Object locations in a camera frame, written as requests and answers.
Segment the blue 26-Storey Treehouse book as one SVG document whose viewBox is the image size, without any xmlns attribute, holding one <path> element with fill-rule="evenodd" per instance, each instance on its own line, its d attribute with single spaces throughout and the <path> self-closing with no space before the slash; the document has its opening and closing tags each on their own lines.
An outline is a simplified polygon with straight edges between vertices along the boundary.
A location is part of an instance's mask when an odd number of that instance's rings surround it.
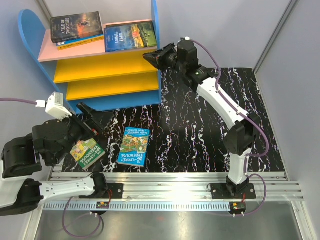
<svg viewBox="0 0 320 240">
<path fill-rule="evenodd" d="M 149 138 L 149 129 L 126 127 L 116 162 L 120 165 L 143 168 L 145 166 Z"/>
</svg>

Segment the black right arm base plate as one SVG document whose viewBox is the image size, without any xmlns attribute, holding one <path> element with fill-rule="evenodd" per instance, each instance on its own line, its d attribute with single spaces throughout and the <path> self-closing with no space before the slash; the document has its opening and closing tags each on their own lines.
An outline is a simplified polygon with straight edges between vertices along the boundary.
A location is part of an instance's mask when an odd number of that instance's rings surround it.
<svg viewBox="0 0 320 240">
<path fill-rule="evenodd" d="M 208 189 L 213 200 L 254 200 L 257 198 L 255 187 L 249 183 L 240 193 L 232 195 L 227 189 L 226 183 L 209 183 Z"/>
</svg>

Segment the blue treehouse paperback book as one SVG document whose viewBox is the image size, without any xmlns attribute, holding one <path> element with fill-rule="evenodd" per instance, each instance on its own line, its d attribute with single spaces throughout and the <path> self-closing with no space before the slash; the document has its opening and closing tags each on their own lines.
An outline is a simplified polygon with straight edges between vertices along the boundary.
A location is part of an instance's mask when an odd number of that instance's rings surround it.
<svg viewBox="0 0 320 240">
<path fill-rule="evenodd" d="M 59 42 L 59 43 L 56 43 L 56 47 L 60 51 L 60 50 L 65 50 L 69 48 L 74 48 L 74 47 L 94 43 L 101 40 L 104 40 L 103 34 Z"/>
</svg>

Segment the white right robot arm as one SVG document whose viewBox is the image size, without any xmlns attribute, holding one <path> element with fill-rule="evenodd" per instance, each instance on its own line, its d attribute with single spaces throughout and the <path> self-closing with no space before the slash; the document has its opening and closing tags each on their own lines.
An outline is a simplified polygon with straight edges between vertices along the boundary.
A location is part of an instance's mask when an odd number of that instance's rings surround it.
<svg viewBox="0 0 320 240">
<path fill-rule="evenodd" d="M 223 143 L 230 156 L 225 188 L 229 197 L 239 198 L 249 184 L 246 171 L 258 134 L 256 117 L 233 101 L 213 73 L 199 63 L 198 50 L 192 40 L 183 38 L 178 44 L 170 43 L 160 50 L 145 53 L 143 58 L 158 70 L 176 71 L 184 84 L 221 116 L 227 126 Z"/>
</svg>

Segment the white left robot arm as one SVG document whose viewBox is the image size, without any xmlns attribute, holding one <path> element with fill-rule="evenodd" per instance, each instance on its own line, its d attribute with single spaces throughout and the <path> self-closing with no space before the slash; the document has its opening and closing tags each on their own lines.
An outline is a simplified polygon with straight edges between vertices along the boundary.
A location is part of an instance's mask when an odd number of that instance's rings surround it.
<svg viewBox="0 0 320 240">
<path fill-rule="evenodd" d="M 103 173 L 93 172 L 80 180 L 45 182 L 32 179 L 34 173 L 59 164 L 79 141 L 104 133 L 96 110 L 83 102 L 77 104 L 83 118 L 68 112 L 32 128 L 32 132 L 7 142 L 0 159 L 0 215 L 32 212 L 46 202 L 59 198 L 101 199 L 109 192 Z"/>
</svg>

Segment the green 104-Storey Treehouse book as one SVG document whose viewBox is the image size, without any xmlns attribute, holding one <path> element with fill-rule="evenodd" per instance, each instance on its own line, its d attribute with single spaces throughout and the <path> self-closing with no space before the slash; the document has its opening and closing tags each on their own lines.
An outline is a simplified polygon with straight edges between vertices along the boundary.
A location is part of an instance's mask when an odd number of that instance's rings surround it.
<svg viewBox="0 0 320 240">
<path fill-rule="evenodd" d="M 92 138 L 86 141 L 79 141 L 71 149 L 70 154 L 83 170 L 87 170 L 100 158 L 102 158 L 106 152 Z"/>
</svg>

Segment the blue Animal Farm book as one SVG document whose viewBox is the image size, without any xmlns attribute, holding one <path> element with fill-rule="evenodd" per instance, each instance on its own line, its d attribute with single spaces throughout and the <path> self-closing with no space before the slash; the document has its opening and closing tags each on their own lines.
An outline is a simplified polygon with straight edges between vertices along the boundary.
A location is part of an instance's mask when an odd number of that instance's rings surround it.
<svg viewBox="0 0 320 240">
<path fill-rule="evenodd" d="M 117 52 L 157 46 L 152 21 L 107 25 L 104 28 L 105 52 Z"/>
</svg>

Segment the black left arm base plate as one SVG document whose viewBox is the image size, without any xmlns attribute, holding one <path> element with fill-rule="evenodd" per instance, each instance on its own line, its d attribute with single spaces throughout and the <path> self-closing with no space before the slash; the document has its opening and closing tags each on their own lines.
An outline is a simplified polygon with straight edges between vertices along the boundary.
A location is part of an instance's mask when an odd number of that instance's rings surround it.
<svg viewBox="0 0 320 240">
<path fill-rule="evenodd" d="M 123 198 L 124 184 L 123 183 L 107 183 L 105 187 L 98 187 L 90 195 L 80 195 L 80 199 L 116 199 Z"/>
</svg>

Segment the dark Tale Of Two Cities book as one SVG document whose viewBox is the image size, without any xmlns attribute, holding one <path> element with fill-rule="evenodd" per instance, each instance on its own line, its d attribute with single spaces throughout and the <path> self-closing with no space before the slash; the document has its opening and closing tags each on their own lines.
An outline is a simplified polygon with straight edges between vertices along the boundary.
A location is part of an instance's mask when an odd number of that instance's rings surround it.
<svg viewBox="0 0 320 240">
<path fill-rule="evenodd" d="M 50 38 L 54 44 L 102 35 L 103 32 L 98 11 L 56 16 L 50 19 Z"/>
</svg>

